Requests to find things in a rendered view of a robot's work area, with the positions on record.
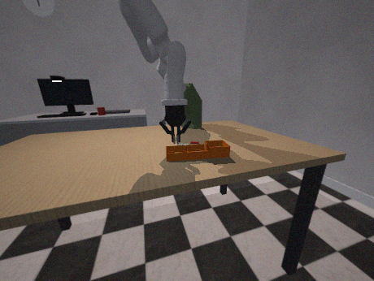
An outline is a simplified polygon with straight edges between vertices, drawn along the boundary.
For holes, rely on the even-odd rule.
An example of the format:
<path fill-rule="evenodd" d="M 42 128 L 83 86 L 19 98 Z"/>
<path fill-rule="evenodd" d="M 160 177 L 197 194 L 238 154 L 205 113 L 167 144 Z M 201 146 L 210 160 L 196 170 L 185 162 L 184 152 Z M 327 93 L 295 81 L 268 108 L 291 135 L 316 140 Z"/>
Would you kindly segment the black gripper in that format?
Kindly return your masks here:
<path fill-rule="evenodd" d="M 183 113 L 183 114 L 182 114 Z M 166 127 L 165 121 L 171 126 L 171 131 Z M 180 129 L 180 126 L 185 121 L 185 126 Z M 161 127 L 167 134 L 172 135 L 172 143 L 175 144 L 175 133 L 174 127 L 177 127 L 177 144 L 180 142 L 180 134 L 185 133 L 191 121 L 185 117 L 185 105 L 179 106 L 165 106 L 165 117 L 162 121 L 159 122 Z"/>

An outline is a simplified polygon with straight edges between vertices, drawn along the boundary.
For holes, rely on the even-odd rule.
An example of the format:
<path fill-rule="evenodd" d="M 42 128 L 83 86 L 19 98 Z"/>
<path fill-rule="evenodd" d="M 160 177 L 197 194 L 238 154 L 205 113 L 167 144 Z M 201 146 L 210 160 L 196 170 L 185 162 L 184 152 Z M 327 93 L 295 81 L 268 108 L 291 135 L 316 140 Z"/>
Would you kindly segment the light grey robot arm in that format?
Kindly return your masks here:
<path fill-rule="evenodd" d="M 188 105 L 184 96 L 186 86 L 183 82 L 185 47 L 179 41 L 170 41 L 167 25 L 151 0 L 118 2 L 144 59 L 148 63 L 153 63 L 159 58 L 157 71 L 164 79 L 165 86 L 165 100 L 161 101 L 161 106 Z"/>

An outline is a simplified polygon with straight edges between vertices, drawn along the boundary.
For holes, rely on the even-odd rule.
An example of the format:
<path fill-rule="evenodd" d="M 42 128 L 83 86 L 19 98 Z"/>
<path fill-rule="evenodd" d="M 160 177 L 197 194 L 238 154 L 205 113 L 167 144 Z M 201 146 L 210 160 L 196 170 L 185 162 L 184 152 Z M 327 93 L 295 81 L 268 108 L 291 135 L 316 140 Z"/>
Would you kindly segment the orange open-top bins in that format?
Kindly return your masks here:
<path fill-rule="evenodd" d="M 167 162 L 206 158 L 229 158 L 230 145 L 223 140 L 204 141 L 203 145 L 166 146 Z"/>

